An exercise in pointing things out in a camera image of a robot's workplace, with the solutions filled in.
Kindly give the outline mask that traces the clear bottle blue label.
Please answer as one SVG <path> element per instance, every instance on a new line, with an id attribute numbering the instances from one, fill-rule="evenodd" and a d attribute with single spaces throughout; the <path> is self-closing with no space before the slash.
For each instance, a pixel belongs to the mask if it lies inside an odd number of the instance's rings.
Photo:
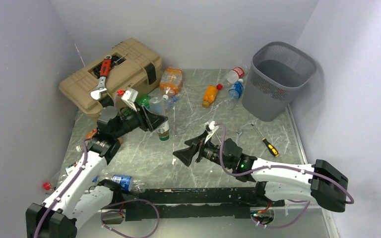
<path id="1" fill-rule="evenodd" d="M 175 103 L 178 101 L 178 97 L 175 95 L 173 96 L 163 95 L 162 98 L 164 100 L 166 110 L 172 109 Z"/>

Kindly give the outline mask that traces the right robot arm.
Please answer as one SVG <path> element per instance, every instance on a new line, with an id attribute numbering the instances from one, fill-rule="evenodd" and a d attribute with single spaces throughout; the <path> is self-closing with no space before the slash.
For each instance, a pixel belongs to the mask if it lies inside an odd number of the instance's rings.
<path id="1" fill-rule="evenodd" d="M 347 204 L 354 203 L 347 190 L 347 176 L 328 161 L 318 159 L 314 164 L 297 165 L 272 162 L 243 153 L 232 139 L 215 145 L 210 137 L 210 133 L 204 132 L 187 140 L 187 148 L 174 151 L 173 155 L 187 167 L 193 157 L 197 157 L 198 162 L 207 159 L 239 181 L 257 183 L 253 195 L 260 206 L 270 201 L 309 201 L 323 209 L 342 213 Z"/>

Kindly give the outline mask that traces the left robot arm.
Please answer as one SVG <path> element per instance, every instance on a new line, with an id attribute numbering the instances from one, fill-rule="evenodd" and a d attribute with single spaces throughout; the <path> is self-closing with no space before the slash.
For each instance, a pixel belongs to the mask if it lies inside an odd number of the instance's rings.
<path id="1" fill-rule="evenodd" d="M 98 182 L 91 193 L 86 190 L 120 149 L 120 137 L 137 128 L 154 131 L 168 120 L 137 103 L 133 106 L 136 108 L 126 116 L 114 106 L 101 111 L 97 131 L 83 141 L 84 152 L 73 171 L 42 203 L 32 203 L 27 208 L 29 238 L 74 238 L 98 210 L 125 203 L 121 185 L 110 179 Z"/>

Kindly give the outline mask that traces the red label sauce bottle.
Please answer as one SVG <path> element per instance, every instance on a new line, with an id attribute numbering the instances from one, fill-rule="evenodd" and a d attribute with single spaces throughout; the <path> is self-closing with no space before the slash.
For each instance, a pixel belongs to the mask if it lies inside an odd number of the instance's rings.
<path id="1" fill-rule="evenodd" d="M 261 87 L 261 91 L 272 99 L 284 101 L 287 92 L 277 87 Z"/>

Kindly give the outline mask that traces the brown bottle green cap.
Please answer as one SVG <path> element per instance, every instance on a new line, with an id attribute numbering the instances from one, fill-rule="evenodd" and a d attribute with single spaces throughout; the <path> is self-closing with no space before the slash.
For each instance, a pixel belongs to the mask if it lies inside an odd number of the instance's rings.
<path id="1" fill-rule="evenodd" d="M 162 97 L 152 97 L 149 100 L 150 111 L 154 114 L 166 116 L 167 110 L 165 100 Z M 169 139 L 169 123 L 166 121 L 157 128 L 157 133 L 161 141 Z"/>

